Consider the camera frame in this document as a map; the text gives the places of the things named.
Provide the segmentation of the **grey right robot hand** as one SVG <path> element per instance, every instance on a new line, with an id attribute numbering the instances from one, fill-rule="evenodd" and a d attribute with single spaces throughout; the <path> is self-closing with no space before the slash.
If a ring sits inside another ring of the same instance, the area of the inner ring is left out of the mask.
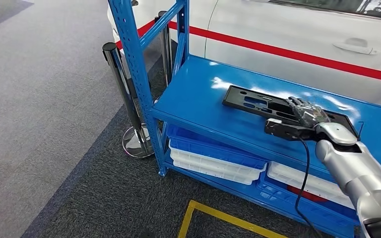
<path id="1" fill-rule="evenodd" d="M 319 123 L 331 122 L 329 116 L 321 107 L 302 98 L 288 97 L 285 101 L 304 127 L 313 128 Z"/>

